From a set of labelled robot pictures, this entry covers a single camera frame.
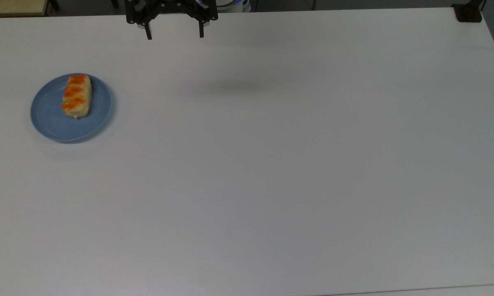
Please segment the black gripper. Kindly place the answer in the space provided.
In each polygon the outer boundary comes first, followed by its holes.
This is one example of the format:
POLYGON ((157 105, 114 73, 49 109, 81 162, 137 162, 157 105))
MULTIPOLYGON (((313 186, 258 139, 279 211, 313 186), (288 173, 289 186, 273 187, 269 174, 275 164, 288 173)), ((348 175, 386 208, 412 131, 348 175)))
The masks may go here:
POLYGON ((126 21, 144 27, 146 37, 152 40, 150 22, 163 14, 185 14, 196 19, 199 37, 204 38, 205 23, 218 19, 215 0, 125 0, 126 21))

